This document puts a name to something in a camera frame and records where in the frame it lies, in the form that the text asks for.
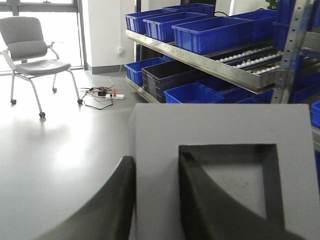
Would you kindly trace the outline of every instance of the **baseboard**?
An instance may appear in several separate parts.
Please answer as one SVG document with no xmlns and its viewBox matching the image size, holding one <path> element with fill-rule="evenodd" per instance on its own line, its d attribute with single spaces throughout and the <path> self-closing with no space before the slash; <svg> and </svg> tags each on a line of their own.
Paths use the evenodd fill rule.
<svg viewBox="0 0 320 240">
<path fill-rule="evenodd" d="M 90 66 L 88 64 L 88 70 L 92 74 L 107 74 L 107 73 L 117 73 L 119 72 L 120 65 L 113 65 L 113 66 Z M 125 66 L 122 65 L 121 72 L 126 70 Z"/>
</svg>

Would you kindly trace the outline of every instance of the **gray floor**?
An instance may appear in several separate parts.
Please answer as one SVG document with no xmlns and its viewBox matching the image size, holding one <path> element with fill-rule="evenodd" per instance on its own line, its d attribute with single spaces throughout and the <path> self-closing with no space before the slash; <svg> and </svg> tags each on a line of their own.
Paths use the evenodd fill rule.
<svg viewBox="0 0 320 240">
<path fill-rule="evenodd" d="M 107 74 L 73 71 L 78 88 L 111 85 Z M 113 77 L 124 100 L 105 110 L 78 106 L 71 77 L 37 78 L 45 119 L 40 119 L 30 83 L 17 79 L 16 105 L 10 104 L 10 76 L 0 77 L 0 239 L 31 240 L 86 203 L 128 154 L 128 122 L 136 103 L 145 103 Z M 85 98 L 86 104 L 107 103 Z"/>
</svg>

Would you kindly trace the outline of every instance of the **power strip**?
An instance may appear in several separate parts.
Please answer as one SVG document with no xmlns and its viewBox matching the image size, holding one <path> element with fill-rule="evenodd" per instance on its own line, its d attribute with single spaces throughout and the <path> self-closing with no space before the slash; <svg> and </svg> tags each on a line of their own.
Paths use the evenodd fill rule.
<svg viewBox="0 0 320 240">
<path fill-rule="evenodd" d="M 125 95 L 124 94 L 117 94 L 116 96 L 110 97 L 110 94 L 107 94 L 107 95 L 105 95 L 105 98 L 106 99 L 110 99 L 110 98 L 112 98 L 112 99 L 124 99 Z"/>
</svg>

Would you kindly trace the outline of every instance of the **black plastic bin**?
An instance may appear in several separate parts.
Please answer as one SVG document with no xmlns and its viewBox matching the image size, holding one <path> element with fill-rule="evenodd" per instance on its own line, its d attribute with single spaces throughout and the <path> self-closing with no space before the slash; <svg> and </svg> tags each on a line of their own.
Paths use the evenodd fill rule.
<svg viewBox="0 0 320 240">
<path fill-rule="evenodd" d="M 165 91 L 207 78 L 209 74 L 180 61 L 170 61 L 142 68 L 146 91 L 160 103 L 166 102 Z"/>
</svg>

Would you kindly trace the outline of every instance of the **chair leg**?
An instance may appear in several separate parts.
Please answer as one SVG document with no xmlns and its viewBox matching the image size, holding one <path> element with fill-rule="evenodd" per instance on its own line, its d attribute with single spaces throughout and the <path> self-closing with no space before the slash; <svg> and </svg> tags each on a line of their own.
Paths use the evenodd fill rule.
<svg viewBox="0 0 320 240">
<path fill-rule="evenodd" d="M 12 70 L 12 81 L 11 81 L 11 96 L 10 96 L 10 102 L 11 104 L 16 104 L 17 100 L 14 99 L 14 83 L 15 83 L 15 74 L 16 71 Z"/>
<path fill-rule="evenodd" d="M 69 69 L 68 69 L 68 70 L 66 70 L 66 71 L 67 71 L 67 72 L 69 72 L 69 73 L 71 74 L 71 76 L 72 76 L 72 80 L 73 80 L 73 84 L 74 84 L 75 93 L 76 93 L 76 96 L 77 96 L 77 98 L 78 98 L 77 102 L 78 102 L 78 104 L 82 104 L 83 100 L 82 100 L 82 99 L 80 99 L 80 97 L 79 97 L 79 92 L 78 92 L 78 88 L 77 88 L 77 84 L 76 84 L 75 76 L 74 76 L 74 74 L 72 73 L 72 71 L 70 71 Z"/>
<path fill-rule="evenodd" d="M 53 91 L 54 93 L 57 92 L 57 88 L 55 88 L 56 77 L 57 77 L 57 74 L 54 75 L 53 84 L 52 84 L 52 91 Z"/>
<path fill-rule="evenodd" d="M 36 99 L 36 102 L 38 103 L 38 107 L 39 107 L 39 116 L 40 118 L 44 118 L 46 116 L 46 114 L 44 112 L 42 112 L 42 108 L 41 108 L 41 105 L 40 105 L 40 101 L 39 101 L 39 97 L 38 97 L 38 94 L 37 94 L 37 90 L 36 90 L 36 87 L 34 85 L 34 83 L 29 79 L 29 81 L 32 85 L 32 88 L 33 88 L 33 91 L 34 91 L 34 95 L 35 95 L 35 99 Z"/>
</svg>

